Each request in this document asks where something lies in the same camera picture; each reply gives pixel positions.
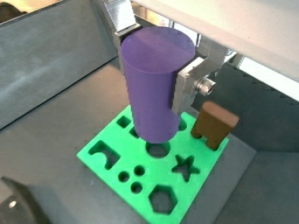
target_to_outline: brown block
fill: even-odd
[[[190,129],[194,138],[206,137],[206,145],[216,150],[220,142],[234,128],[238,117],[212,101],[201,105],[200,114]]]

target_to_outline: black object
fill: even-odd
[[[9,3],[0,3],[0,24],[22,14],[26,14],[26,11],[18,11]]]
[[[0,223],[50,224],[26,187],[6,177],[1,177],[11,190],[11,195],[0,204]]]
[[[299,101],[229,64],[222,65],[214,81],[213,92],[197,94],[192,107],[200,110],[212,101],[236,114],[238,124],[230,133],[256,151],[299,152]]]

